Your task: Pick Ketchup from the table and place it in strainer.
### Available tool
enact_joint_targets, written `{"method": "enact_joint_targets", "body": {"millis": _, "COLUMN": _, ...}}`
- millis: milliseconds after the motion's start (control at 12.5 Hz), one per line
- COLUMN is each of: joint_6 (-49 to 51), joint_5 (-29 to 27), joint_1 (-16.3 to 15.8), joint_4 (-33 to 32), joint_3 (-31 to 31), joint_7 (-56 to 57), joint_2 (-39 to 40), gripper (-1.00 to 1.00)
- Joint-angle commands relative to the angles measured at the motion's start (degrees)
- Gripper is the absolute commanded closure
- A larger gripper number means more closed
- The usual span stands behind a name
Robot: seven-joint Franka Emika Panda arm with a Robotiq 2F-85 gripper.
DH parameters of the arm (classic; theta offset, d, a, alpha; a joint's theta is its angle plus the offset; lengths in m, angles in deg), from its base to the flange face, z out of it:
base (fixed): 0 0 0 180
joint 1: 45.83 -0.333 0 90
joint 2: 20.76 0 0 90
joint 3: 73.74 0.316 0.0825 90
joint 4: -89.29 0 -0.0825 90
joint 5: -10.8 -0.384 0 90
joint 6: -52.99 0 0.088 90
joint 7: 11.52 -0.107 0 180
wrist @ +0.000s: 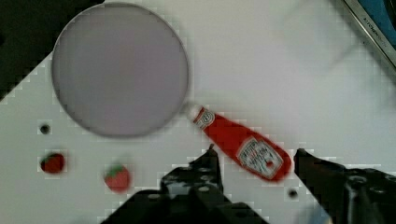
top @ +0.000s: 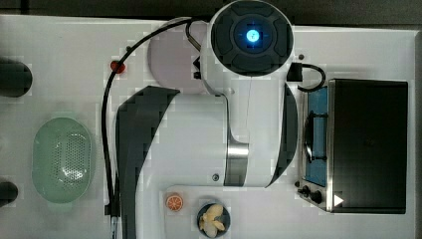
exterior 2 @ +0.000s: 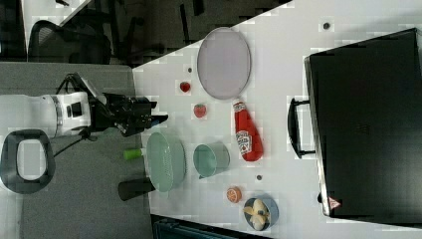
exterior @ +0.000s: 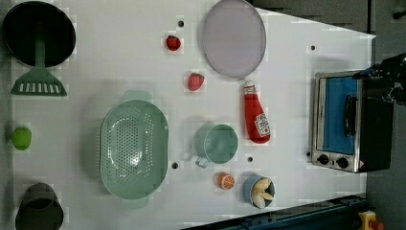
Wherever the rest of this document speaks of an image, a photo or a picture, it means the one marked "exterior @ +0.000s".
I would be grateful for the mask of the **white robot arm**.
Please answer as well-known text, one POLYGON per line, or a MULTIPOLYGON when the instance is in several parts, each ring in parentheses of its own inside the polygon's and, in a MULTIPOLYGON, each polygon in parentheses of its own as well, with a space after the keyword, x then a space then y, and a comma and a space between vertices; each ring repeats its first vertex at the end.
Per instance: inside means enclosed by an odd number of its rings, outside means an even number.
POLYGON ((352 78, 363 82, 365 97, 405 105, 405 63, 405 54, 389 57, 356 72, 352 78))

